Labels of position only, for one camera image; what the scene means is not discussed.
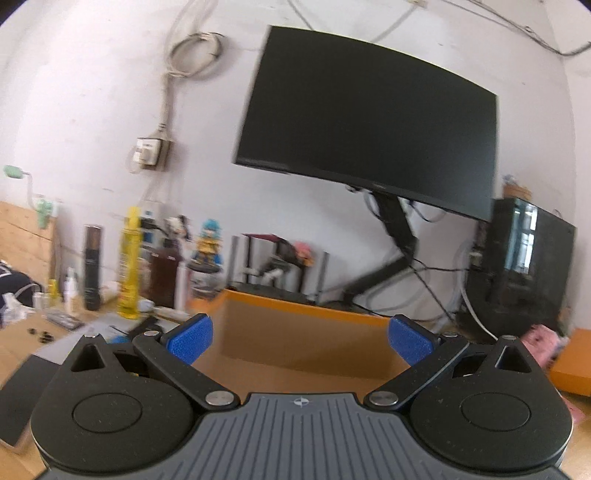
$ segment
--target cardboard box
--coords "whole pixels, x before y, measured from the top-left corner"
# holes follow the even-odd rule
[[[591,330],[577,328],[550,369],[550,381],[559,390],[591,395]]]
[[[207,305],[212,346],[193,365],[236,392],[370,391],[408,368],[388,319],[225,290]]]

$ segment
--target gray ribbed surface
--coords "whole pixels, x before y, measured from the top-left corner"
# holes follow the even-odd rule
[[[53,470],[41,478],[80,477]],[[189,442],[165,461],[117,478],[467,480],[485,477],[460,471],[433,458],[417,444],[399,417],[371,412],[358,405],[352,394],[253,394],[238,410],[206,416]],[[552,468],[519,478],[566,477]]]

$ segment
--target white bottle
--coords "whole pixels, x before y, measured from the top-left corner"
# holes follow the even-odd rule
[[[182,260],[177,268],[177,282],[174,290],[174,308],[181,312],[187,309],[187,291],[189,289],[189,272],[187,263]]]
[[[75,316],[78,313],[78,282],[72,267],[68,267],[66,285],[64,287],[64,300],[66,301],[66,312]]]

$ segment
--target black bag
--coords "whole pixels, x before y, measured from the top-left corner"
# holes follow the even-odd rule
[[[6,264],[0,262],[0,310],[4,308],[4,297],[5,293],[16,293],[21,288],[27,285],[35,283],[31,281],[28,275],[22,272],[9,268]],[[34,287],[30,287],[24,290],[17,298],[19,302],[27,307],[33,306],[33,292]]]

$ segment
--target black circular disk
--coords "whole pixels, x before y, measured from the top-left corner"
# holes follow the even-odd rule
[[[495,370],[422,390],[409,415],[417,437],[439,457],[471,470],[553,465],[570,437],[568,409],[542,373]]]
[[[137,422],[142,405],[133,397],[121,393],[101,393],[82,400],[74,408],[74,421],[94,433],[125,430]]]
[[[80,372],[70,389],[41,402],[31,430],[50,465],[83,475],[119,474],[151,465],[178,448],[193,409],[174,387],[127,372]]]
[[[503,393],[479,393],[462,402],[464,418],[492,432],[510,432],[525,425],[530,419],[527,404],[513,395]]]

